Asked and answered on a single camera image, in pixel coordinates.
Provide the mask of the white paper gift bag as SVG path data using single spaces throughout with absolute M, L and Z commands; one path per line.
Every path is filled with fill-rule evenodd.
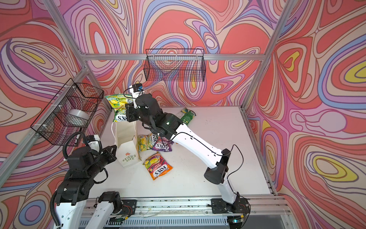
M 136 121 L 113 122 L 111 130 L 117 146 L 116 157 L 122 167 L 127 168 L 140 162 Z

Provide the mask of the green yellow Fox's candy packet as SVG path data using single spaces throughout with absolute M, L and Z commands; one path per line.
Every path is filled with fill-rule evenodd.
M 114 110 L 114 122 L 127 121 L 126 117 L 126 104 L 133 103 L 131 98 L 126 97 L 123 94 L 113 94 L 105 96 Z

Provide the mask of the purple Fox's candy packet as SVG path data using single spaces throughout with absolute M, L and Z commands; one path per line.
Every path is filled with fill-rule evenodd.
M 172 142 L 170 140 L 158 138 L 152 147 L 152 150 L 159 152 L 172 152 Z

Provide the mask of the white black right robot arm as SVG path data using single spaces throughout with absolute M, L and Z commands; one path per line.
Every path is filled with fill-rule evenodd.
M 218 186 L 222 200 L 234 204 L 237 197 L 228 180 L 228 161 L 230 150 L 218 149 L 195 134 L 179 117 L 165 113 L 151 94 L 133 93 L 127 96 L 132 100 L 125 105 L 128 122 L 141 121 L 151 133 L 177 143 L 207 165 L 204 177 Z

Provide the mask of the orange Fox's candy packet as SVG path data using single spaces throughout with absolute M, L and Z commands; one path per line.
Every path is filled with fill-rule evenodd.
M 173 167 L 163 158 L 159 152 L 156 152 L 155 154 L 148 157 L 144 161 L 143 165 L 153 180 L 156 180 L 158 177 L 167 174 L 173 169 Z

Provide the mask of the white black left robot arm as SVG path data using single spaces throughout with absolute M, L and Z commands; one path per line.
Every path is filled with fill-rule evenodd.
M 103 147 L 98 135 L 71 134 L 62 149 L 69 169 L 50 200 L 55 229 L 77 229 L 95 177 L 116 161 L 117 146 Z

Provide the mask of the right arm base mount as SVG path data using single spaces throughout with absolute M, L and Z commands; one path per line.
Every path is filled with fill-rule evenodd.
M 250 204 L 246 198 L 239 197 L 233 204 L 227 203 L 220 198 L 211 199 L 207 205 L 212 209 L 213 214 L 248 214 L 251 211 Z

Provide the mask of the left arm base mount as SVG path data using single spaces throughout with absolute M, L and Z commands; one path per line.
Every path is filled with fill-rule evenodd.
M 96 217 L 130 217 L 135 214 L 137 200 L 136 199 L 122 199 L 121 204 L 116 206 L 110 201 L 101 201 L 94 204 Z

